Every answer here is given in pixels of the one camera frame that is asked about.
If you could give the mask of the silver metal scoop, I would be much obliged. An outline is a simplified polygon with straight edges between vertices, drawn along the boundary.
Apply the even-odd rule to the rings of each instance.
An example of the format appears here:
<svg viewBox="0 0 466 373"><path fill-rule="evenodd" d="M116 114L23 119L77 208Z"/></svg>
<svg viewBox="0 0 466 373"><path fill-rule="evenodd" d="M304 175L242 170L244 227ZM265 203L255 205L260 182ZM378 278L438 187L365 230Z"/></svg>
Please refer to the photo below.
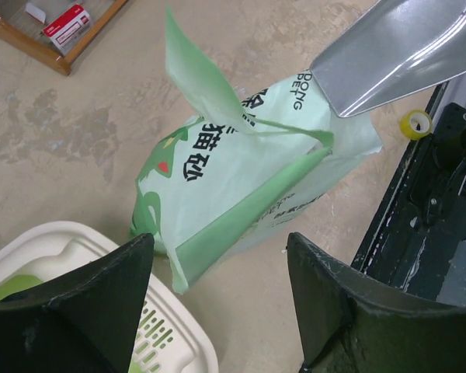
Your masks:
<svg viewBox="0 0 466 373"><path fill-rule="evenodd" d="M310 70L341 118L463 75L466 1L379 1Z"/></svg>

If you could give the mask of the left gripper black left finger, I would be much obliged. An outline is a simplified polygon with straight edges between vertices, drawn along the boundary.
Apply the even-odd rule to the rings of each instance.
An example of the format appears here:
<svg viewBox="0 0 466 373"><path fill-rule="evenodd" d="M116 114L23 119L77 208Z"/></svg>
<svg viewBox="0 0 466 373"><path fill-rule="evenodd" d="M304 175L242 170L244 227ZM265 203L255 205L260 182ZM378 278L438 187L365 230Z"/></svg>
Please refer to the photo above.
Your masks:
<svg viewBox="0 0 466 373"><path fill-rule="evenodd" d="M154 238L0 300L0 372L127 372Z"/></svg>

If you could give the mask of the green cat litter bag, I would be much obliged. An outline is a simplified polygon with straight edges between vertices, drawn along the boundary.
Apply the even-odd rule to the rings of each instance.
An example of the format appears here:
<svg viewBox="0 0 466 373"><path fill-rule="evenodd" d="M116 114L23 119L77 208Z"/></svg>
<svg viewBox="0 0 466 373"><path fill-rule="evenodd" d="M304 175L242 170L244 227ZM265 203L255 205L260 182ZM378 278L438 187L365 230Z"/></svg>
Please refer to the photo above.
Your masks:
<svg viewBox="0 0 466 373"><path fill-rule="evenodd" d="M143 165L130 231L155 237L176 292L258 245L381 150L369 115L337 117L310 71L239 99L172 14L165 69L196 115Z"/></svg>

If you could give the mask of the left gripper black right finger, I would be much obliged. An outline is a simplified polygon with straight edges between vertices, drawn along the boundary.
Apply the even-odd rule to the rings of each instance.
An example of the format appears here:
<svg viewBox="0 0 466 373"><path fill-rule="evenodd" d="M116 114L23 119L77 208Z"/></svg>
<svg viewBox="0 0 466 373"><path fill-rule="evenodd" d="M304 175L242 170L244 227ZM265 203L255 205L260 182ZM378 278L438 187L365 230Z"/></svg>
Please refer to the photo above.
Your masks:
<svg viewBox="0 0 466 373"><path fill-rule="evenodd" d="M466 372L466 307L387 286L298 232L287 265L301 372Z"/></svg>

